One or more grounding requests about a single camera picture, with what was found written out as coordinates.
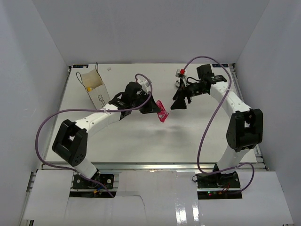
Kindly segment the red candy packet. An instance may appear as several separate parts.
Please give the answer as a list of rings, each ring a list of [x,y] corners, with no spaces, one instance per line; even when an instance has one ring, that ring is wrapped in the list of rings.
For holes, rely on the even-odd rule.
[[[158,100],[158,101],[156,102],[156,105],[157,105],[157,106],[159,107],[159,109],[160,109],[160,112],[157,113],[158,118],[159,118],[160,122],[164,123],[165,120],[168,118],[169,113],[167,112],[167,110],[166,110],[165,107],[163,106],[163,103],[162,103],[160,100]]]

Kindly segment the brown torn snack wrapper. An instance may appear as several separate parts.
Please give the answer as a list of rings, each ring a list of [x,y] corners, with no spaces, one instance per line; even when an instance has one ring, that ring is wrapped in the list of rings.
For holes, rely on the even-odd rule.
[[[180,86],[181,86],[181,82],[180,82],[179,80],[177,80],[177,81],[175,82],[175,87],[176,87],[177,89],[179,89]]]

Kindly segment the white coffee paper bag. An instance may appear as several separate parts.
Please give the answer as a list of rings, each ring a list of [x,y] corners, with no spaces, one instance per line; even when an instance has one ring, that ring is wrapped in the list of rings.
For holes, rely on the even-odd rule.
[[[109,102],[110,97],[100,74],[98,63],[95,64],[94,69],[88,73],[76,72],[76,77],[80,84],[84,87],[89,98],[96,109],[102,109]],[[93,90],[88,92],[87,88],[91,87]]]

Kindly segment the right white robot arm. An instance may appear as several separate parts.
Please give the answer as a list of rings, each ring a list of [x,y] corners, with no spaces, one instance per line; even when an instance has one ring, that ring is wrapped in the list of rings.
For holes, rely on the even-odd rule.
[[[178,69],[179,87],[171,105],[172,110],[186,109],[192,97],[209,94],[230,118],[226,132],[228,146],[222,158],[215,164],[212,181],[216,187],[222,188],[229,183],[229,174],[235,172],[237,166],[250,149],[262,142],[263,113],[245,104],[230,87],[230,80],[222,75],[215,75],[211,65],[197,68],[198,79],[189,82],[185,69]]]

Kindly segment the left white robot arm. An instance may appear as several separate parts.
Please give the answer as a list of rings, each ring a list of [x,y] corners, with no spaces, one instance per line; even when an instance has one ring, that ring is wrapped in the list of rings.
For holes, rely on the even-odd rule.
[[[152,94],[152,85],[138,79],[127,84],[125,91],[118,93],[101,110],[85,118],[64,120],[52,145],[52,150],[83,175],[83,182],[90,188],[99,184],[99,171],[87,158],[88,138],[130,115],[134,108],[142,114],[159,113]]]

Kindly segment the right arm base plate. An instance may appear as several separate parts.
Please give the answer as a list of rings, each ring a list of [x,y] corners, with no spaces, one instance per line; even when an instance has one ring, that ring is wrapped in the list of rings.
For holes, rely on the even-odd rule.
[[[238,174],[196,174],[192,181],[197,185],[198,200],[242,199]]]

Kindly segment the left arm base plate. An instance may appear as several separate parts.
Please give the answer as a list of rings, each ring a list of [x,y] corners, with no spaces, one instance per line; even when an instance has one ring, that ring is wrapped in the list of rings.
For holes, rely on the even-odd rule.
[[[113,174],[100,174],[96,176],[96,181],[103,184],[107,189],[113,188],[113,182],[114,182],[114,175]],[[89,180],[84,179],[80,175],[75,175],[72,189],[95,189],[95,190],[101,190],[102,187],[100,184],[96,182],[92,182]]]

